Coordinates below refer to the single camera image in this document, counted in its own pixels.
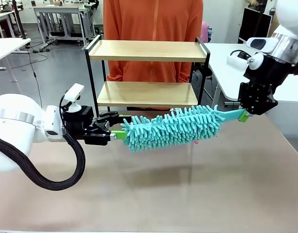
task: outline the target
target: wooden shelf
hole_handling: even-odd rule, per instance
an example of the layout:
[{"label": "wooden shelf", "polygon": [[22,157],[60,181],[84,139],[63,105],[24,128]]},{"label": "wooden shelf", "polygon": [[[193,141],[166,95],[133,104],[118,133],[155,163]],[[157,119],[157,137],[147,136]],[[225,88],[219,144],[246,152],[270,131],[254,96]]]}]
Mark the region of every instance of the wooden shelf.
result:
[{"label": "wooden shelf", "polygon": [[191,107],[197,99],[190,83],[105,82],[99,106]]},{"label": "wooden shelf", "polygon": [[205,62],[196,42],[100,40],[90,51],[91,60]]}]

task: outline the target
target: orange jacket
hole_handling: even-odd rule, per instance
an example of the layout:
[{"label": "orange jacket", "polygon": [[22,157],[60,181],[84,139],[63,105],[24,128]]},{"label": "orange jacket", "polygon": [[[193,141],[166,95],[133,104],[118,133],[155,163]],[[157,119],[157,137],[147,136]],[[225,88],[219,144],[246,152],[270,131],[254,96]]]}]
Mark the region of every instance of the orange jacket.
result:
[{"label": "orange jacket", "polygon": [[[107,40],[195,41],[203,0],[104,0]],[[187,82],[191,63],[108,61],[109,81]]]}]

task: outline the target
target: microfiber duster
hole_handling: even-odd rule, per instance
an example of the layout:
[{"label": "microfiber duster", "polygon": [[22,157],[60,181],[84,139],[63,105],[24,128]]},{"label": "microfiber duster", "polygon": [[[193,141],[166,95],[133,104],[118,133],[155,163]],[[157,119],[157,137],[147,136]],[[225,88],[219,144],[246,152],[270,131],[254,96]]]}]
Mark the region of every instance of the microfiber duster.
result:
[{"label": "microfiber duster", "polygon": [[221,124],[238,119],[246,121],[245,109],[220,112],[207,106],[184,108],[149,120],[146,117],[132,116],[130,124],[124,119],[121,124],[126,135],[123,144],[132,152],[170,147],[209,139],[218,135]]}]

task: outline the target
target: black monitor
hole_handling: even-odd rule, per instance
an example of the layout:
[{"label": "black monitor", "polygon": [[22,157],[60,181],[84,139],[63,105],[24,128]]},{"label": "black monitor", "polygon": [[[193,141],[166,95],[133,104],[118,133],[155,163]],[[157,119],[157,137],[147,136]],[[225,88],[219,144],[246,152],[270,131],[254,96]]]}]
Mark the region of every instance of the black monitor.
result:
[{"label": "black monitor", "polygon": [[239,37],[245,41],[251,37],[267,37],[271,20],[269,15],[245,8]]}]

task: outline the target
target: black corrugated hose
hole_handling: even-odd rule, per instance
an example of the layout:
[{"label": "black corrugated hose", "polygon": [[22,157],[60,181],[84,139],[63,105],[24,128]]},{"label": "black corrugated hose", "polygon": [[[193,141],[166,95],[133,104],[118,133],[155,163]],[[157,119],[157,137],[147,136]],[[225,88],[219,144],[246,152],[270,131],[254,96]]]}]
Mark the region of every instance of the black corrugated hose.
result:
[{"label": "black corrugated hose", "polygon": [[81,179],[85,170],[85,154],[83,148],[77,140],[71,137],[70,134],[66,133],[64,138],[73,148],[76,156],[75,172],[65,181],[56,182],[48,180],[41,173],[39,173],[36,167],[23,152],[2,139],[0,139],[0,152],[13,160],[26,174],[26,176],[36,185],[51,191],[60,191],[75,185]]}]

